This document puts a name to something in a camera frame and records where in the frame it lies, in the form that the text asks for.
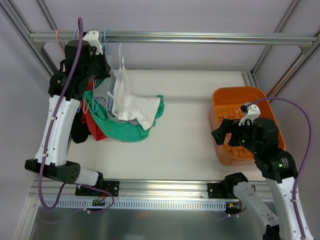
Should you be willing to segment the light blue wire hanger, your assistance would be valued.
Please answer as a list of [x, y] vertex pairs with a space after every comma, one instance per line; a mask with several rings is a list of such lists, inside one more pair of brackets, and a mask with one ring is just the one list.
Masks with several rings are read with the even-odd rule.
[[110, 65], [111, 70], [109, 72], [110, 77], [108, 77], [104, 82], [106, 83], [106, 93], [103, 94], [105, 97], [105, 109], [107, 111], [107, 115], [112, 121], [114, 122], [122, 122], [119, 119], [119, 113], [121, 112], [121, 105], [117, 102], [117, 97], [121, 95], [120, 93], [120, 84], [122, 79], [122, 71], [124, 69], [124, 53], [123, 53], [123, 46], [121, 43], [118, 43], [118, 60], [119, 66], [118, 70], [114, 71], [112, 67], [111, 61], [111, 53], [113, 51], [113, 46], [109, 46], [107, 43], [106, 33], [109, 30], [106, 28], [104, 30], [103, 39], [105, 40], [105, 48], [106, 48], [106, 56], [107, 56], [107, 63]]

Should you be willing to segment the white tank top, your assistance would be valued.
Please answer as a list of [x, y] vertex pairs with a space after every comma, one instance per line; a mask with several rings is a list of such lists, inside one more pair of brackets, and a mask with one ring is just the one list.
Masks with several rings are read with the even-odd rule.
[[161, 99], [144, 97], [133, 93], [131, 81], [125, 68], [122, 45], [118, 47], [119, 69], [115, 75], [113, 92], [108, 96], [113, 99], [112, 114], [120, 121], [137, 121], [146, 131], [154, 123]]

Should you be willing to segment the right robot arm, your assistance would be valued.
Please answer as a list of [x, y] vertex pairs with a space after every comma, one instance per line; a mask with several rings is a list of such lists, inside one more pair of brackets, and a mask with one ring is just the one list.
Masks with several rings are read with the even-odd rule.
[[299, 198], [298, 171], [292, 155], [279, 147], [279, 129], [269, 118], [257, 118], [242, 125], [238, 119], [225, 118], [212, 131], [217, 145], [230, 134], [228, 144], [252, 153], [254, 163], [271, 191], [276, 213], [270, 211], [243, 173], [227, 175], [215, 191], [238, 198], [265, 231], [264, 240], [312, 240]]

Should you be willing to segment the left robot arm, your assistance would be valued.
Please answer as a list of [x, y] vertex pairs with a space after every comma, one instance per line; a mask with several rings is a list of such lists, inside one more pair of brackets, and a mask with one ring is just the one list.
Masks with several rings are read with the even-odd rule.
[[104, 183], [97, 171], [67, 160], [72, 124], [89, 82], [110, 76], [110, 66], [98, 40], [71, 40], [64, 48], [65, 59], [49, 81], [49, 112], [38, 152], [25, 162], [30, 172], [65, 184], [86, 185], [93, 196], [100, 195]]

